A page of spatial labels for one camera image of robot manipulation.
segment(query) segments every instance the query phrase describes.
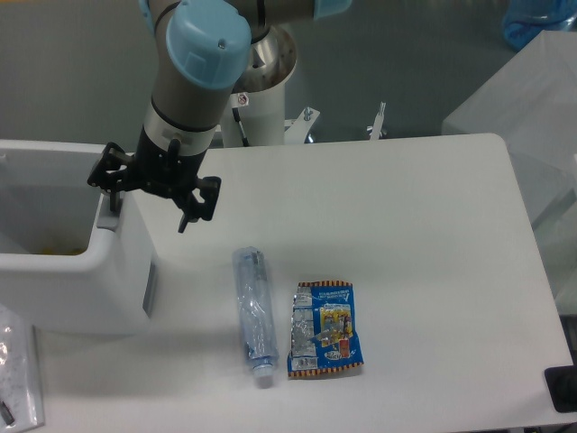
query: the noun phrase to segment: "white bin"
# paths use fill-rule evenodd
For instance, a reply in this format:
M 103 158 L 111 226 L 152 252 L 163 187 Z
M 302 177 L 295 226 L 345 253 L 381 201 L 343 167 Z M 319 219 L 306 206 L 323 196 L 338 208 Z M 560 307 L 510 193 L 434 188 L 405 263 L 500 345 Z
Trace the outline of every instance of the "white bin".
M 37 327 L 126 335 L 150 321 L 154 246 L 132 194 L 100 216 L 87 177 L 102 150 L 0 140 L 0 303 Z

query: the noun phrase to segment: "white table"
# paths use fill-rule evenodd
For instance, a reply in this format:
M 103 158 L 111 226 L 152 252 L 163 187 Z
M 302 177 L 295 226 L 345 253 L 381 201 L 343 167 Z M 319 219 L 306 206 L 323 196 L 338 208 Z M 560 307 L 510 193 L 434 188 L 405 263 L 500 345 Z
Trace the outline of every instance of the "white table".
M 450 432 L 572 422 L 543 371 L 571 362 L 505 144 L 495 135 L 210 151 L 211 223 L 139 205 L 160 255 L 148 333 L 39 333 L 42 433 Z M 231 253 L 270 261 L 280 366 L 243 365 Z M 352 281 L 366 365 L 286 377 L 298 281 Z

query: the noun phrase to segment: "robotic arm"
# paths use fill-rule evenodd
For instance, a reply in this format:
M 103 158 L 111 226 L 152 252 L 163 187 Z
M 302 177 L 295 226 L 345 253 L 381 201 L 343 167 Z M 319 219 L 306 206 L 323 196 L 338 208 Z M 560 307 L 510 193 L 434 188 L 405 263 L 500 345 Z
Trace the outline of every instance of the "robotic arm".
M 88 184 L 110 195 L 112 211 L 121 191 L 171 198 L 183 212 L 180 233 L 189 222 L 210 221 L 221 180 L 197 174 L 252 41 L 273 24 L 340 13 L 351 1 L 141 0 L 159 55 L 151 102 L 136 153 L 109 143 Z

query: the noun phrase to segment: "plastic bottle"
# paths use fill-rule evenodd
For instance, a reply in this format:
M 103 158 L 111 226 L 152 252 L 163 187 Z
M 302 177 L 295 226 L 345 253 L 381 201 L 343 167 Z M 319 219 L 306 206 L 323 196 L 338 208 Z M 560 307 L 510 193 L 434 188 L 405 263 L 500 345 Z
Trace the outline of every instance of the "plastic bottle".
M 254 247 L 243 248 L 234 252 L 233 267 L 247 363 L 257 380 L 271 380 L 279 350 L 264 256 Z
M 576 17 L 577 0 L 510 0 L 503 36 L 519 51 L 542 30 L 570 30 Z

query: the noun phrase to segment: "snack wrapper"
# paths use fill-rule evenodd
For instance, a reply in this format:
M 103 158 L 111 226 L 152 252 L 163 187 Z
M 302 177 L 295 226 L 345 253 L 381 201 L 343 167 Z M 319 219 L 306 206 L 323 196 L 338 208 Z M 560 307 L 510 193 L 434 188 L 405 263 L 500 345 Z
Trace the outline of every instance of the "snack wrapper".
M 350 282 L 299 283 L 291 322 L 288 377 L 338 373 L 364 364 Z

